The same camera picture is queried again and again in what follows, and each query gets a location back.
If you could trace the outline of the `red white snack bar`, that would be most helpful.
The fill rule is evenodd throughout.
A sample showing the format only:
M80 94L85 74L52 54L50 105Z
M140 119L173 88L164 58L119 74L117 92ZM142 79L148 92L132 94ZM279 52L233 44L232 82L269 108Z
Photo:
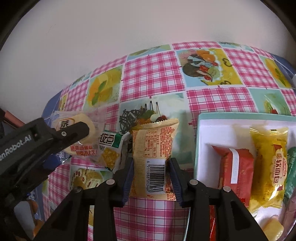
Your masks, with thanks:
M254 157L248 149L212 147L220 155L219 188L229 186L240 201L249 206Z

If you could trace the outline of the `checkered pink picture tablecloth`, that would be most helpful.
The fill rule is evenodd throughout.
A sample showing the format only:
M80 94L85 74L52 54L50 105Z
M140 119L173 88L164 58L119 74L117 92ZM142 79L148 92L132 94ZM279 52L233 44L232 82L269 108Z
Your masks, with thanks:
M153 113L180 122L173 154L195 160L198 115L207 112L295 115L295 74L285 59L229 42L161 45L118 58L62 90L59 111L106 108L105 129L127 132Z

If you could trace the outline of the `yellow transparent snack packet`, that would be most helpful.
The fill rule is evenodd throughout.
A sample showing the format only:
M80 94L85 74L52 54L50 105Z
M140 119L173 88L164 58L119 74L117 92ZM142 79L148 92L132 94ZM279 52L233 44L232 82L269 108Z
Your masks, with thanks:
M288 128L251 127L250 135L256 151L248 210L281 208L287 178Z

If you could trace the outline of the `orange-red patterned snack packet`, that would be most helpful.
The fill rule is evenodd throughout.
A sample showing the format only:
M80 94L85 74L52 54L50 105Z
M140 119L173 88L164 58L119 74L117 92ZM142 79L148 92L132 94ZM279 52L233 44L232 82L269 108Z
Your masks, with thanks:
M216 209L214 205L210 205L210 241L216 240Z

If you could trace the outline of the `green snack packet in tray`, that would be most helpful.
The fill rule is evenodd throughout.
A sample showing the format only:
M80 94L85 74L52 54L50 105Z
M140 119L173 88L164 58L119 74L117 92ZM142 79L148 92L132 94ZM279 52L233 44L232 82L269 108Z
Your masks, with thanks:
M295 189L295 149L296 147L291 147L287 152L288 170L285 185L285 194L283 198L285 206L287 206Z

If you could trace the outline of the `green yellow cracker packet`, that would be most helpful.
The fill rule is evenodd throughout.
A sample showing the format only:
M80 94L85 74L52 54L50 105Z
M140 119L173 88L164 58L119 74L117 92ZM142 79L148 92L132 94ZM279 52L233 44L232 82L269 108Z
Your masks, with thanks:
M116 173L125 165L131 134L104 131L98 140L98 164Z

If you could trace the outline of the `white tray teal rim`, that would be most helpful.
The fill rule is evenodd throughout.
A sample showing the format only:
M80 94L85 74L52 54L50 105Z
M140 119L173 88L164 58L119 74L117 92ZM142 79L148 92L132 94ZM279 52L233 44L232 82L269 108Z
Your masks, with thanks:
M256 151L250 135L250 128L254 126L267 130L287 127L287 151L295 146L293 116L266 113L203 113L198 118L194 177L208 187L220 189L221 157L212 147L248 149L255 159ZM261 207L251 215L260 226L264 226L274 215L282 222L285 209L282 201L281 208Z

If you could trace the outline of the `beige barcode snack packet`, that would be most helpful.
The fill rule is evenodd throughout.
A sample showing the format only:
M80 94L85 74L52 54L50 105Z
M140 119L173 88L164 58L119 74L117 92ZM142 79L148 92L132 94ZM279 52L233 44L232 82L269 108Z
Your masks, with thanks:
M178 125L179 120L172 118L132 129L134 178L131 197L175 201L166 166Z

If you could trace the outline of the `pink snack packet in tray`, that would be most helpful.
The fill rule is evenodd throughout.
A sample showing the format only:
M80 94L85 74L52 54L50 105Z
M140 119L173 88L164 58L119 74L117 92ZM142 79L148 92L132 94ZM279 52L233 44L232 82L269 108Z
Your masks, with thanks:
M292 197L288 203L285 216L283 219L283 223L282 223L284 230L280 237L280 240L284 240L288 236L294 224L295 224L295 196Z

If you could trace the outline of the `cream snack packet in tray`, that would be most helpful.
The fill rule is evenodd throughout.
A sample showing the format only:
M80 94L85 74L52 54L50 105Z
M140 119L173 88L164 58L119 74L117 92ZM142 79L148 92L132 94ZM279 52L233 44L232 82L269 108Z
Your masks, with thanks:
M283 234L284 227L279 222L278 216L272 216L262 228L269 241L277 241Z

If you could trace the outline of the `blue plaid cloth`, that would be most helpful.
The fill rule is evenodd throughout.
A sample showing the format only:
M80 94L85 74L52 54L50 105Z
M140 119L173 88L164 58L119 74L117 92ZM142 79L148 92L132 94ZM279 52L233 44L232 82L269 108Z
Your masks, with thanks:
M42 118L45 120L45 123L48 126L51 126L51 115L54 111L59 109L59 101L61 97L61 91L57 93L55 96L53 96L46 104L43 113Z

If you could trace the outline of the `round steamed cake packet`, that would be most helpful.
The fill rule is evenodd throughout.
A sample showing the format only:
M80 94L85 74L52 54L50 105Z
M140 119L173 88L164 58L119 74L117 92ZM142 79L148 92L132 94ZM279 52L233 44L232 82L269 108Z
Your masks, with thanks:
M106 108L93 111L55 111L50 117L51 127L62 135L63 159L69 156L97 162L98 141L104 131Z

